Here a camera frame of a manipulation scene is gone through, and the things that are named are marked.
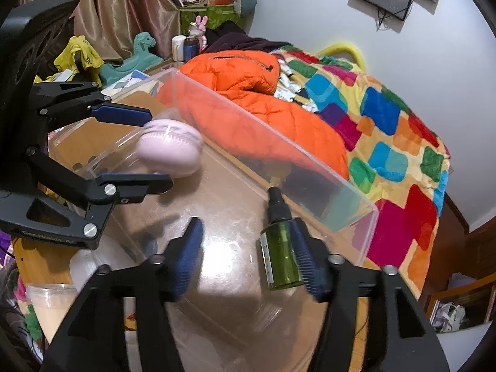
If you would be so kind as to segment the dark purple garment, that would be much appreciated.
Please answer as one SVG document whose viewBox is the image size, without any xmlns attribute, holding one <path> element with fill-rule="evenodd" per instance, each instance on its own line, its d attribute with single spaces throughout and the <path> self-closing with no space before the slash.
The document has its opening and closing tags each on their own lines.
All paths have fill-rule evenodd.
<svg viewBox="0 0 496 372">
<path fill-rule="evenodd" d="M 287 42 L 250 37 L 243 28 L 231 20 L 223 22 L 215 29 L 206 29 L 205 36 L 207 38 L 205 53 L 220 51 L 263 51 L 271 53 L 285 45 L 289 45 Z"/>
</svg>

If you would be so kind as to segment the yellow curved tube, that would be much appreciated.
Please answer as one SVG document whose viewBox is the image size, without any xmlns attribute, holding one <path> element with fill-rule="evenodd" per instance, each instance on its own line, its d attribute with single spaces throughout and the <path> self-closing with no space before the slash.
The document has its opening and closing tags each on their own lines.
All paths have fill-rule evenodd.
<svg viewBox="0 0 496 372">
<path fill-rule="evenodd" d="M 333 55 L 348 55 L 353 62 L 358 65 L 362 71 L 366 71 L 366 63 L 361 52 L 352 44 L 335 43 L 320 50 L 317 55 L 333 56 Z"/>
</svg>

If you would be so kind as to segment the colourful patchwork quilt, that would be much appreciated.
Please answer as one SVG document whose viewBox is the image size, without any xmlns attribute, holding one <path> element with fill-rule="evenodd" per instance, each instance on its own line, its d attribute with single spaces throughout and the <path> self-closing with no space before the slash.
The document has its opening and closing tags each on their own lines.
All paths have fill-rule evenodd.
<svg viewBox="0 0 496 372">
<path fill-rule="evenodd" d="M 276 124 L 378 207 L 368 258 L 419 296 L 443 210 L 450 152 L 404 100 L 360 65 L 292 45 L 273 51 L 290 114 Z"/>
</svg>

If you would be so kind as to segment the yellow garment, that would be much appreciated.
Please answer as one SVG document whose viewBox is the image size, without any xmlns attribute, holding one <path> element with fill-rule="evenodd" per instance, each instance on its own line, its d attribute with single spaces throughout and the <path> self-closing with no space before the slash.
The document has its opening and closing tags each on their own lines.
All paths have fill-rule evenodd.
<svg viewBox="0 0 496 372">
<path fill-rule="evenodd" d="M 104 60 L 85 36 L 72 36 L 64 48 L 57 42 L 42 56 L 33 82 L 92 82 L 102 87 L 103 65 Z"/>
</svg>

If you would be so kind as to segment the pink satin curtain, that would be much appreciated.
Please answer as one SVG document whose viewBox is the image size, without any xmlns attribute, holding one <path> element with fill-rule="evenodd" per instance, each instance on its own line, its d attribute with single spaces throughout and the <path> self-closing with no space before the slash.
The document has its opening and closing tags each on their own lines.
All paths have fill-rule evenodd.
<svg viewBox="0 0 496 372">
<path fill-rule="evenodd" d="M 74 17 L 75 34 L 85 36 L 104 60 L 130 57 L 136 34 L 144 31 L 156 40 L 155 54 L 169 59 L 171 38 L 179 33 L 173 0 L 80 0 Z"/>
</svg>

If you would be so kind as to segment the beige cream jar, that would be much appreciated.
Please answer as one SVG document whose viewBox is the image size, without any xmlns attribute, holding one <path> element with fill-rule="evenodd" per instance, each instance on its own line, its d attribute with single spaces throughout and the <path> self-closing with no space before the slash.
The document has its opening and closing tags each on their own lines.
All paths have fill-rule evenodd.
<svg viewBox="0 0 496 372">
<path fill-rule="evenodd" d="M 51 343 L 78 295 L 77 289 L 69 284 L 28 284 L 26 293 L 45 338 Z"/>
</svg>

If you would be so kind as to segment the stack of papers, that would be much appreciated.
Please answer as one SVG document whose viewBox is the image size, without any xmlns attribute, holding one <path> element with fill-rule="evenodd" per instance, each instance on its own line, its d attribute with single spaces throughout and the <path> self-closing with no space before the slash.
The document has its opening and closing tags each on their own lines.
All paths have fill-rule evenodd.
<svg viewBox="0 0 496 372">
<path fill-rule="evenodd" d="M 134 70 L 105 87 L 101 93 L 110 97 L 113 101 L 118 101 L 136 91 L 143 91 L 150 96 L 155 96 L 162 85 L 161 81 L 148 76 L 142 71 Z"/>
</svg>

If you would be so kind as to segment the white cylinder cup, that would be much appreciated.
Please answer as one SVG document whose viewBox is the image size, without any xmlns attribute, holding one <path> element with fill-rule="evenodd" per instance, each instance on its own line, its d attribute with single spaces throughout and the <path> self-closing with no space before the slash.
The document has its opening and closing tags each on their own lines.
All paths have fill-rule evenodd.
<svg viewBox="0 0 496 372">
<path fill-rule="evenodd" d="M 183 45 L 186 40 L 185 35 L 176 35 L 171 39 L 171 54 L 175 62 L 184 62 Z"/>
</svg>

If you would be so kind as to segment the green dinosaur plush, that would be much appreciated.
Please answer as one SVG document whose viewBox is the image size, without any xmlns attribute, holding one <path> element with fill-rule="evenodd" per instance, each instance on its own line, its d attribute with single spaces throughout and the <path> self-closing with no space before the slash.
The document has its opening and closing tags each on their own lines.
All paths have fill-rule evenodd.
<svg viewBox="0 0 496 372">
<path fill-rule="evenodd" d="M 133 54 L 123 60 L 121 65 L 106 63 L 100 68 L 100 79 L 102 86 L 107 87 L 121 78 L 132 73 L 134 70 L 145 71 L 160 65 L 164 59 L 150 53 L 150 49 L 156 45 L 156 40 L 149 32 L 141 32 L 136 35 L 133 42 Z"/>
</svg>

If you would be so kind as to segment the green spray bottle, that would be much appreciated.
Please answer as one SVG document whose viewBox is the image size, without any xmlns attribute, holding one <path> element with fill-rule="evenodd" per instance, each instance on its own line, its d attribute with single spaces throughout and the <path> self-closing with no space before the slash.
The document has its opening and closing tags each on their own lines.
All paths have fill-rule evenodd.
<svg viewBox="0 0 496 372">
<path fill-rule="evenodd" d="M 260 243 L 268 288 L 286 290 L 301 286 L 291 242 L 291 210 L 276 186 L 271 186 L 267 195 L 267 226 L 261 232 Z"/>
</svg>

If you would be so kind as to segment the clear plastic storage bin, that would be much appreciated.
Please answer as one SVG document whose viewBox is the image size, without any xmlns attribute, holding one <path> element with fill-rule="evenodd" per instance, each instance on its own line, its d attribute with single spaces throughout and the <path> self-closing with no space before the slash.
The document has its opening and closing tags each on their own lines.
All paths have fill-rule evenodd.
<svg viewBox="0 0 496 372">
<path fill-rule="evenodd" d="M 203 243 L 188 291 L 166 310 L 187 371 L 303 371 L 326 308 L 303 287 L 270 290 L 261 246 L 268 189 L 277 186 L 314 238 L 364 261 L 377 208 L 347 180 L 217 93 L 164 71 L 125 89 L 121 103 L 186 123 L 203 136 L 197 170 L 170 192 L 113 210 L 98 249 L 71 262 L 77 286 L 102 263 L 138 264 L 182 235 L 191 218 Z"/>
</svg>

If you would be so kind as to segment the orange puffer jacket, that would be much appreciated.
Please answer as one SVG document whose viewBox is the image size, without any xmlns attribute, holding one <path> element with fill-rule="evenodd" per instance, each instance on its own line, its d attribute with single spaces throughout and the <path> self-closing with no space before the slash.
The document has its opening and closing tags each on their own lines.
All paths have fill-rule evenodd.
<svg viewBox="0 0 496 372">
<path fill-rule="evenodd" d="M 348 179 L 344 141 L 324 120 L 274 96 L 276 56 L 262 51 L 200 54 L 180 66 L 156 97 L 233 155 L 287 160 L 316 171 L 318 162 Z"/>
</svg>

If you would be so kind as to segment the pink rabbit toy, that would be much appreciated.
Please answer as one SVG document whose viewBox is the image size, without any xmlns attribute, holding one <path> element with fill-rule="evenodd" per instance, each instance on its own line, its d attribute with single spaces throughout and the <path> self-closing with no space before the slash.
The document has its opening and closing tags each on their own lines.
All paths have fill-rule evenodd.
<svg viewBox="0 0 496 372">
<path fill-rule="evenodd" d="M 207 48 L 208 41 L 206 37 L 206 30 L 209 18 L 207 16 L 198 15 L 196 19 L 191 22 L 188 34 L 190 38 L 197 39 L 199 51 L 202 52 Z"/>
</svg>

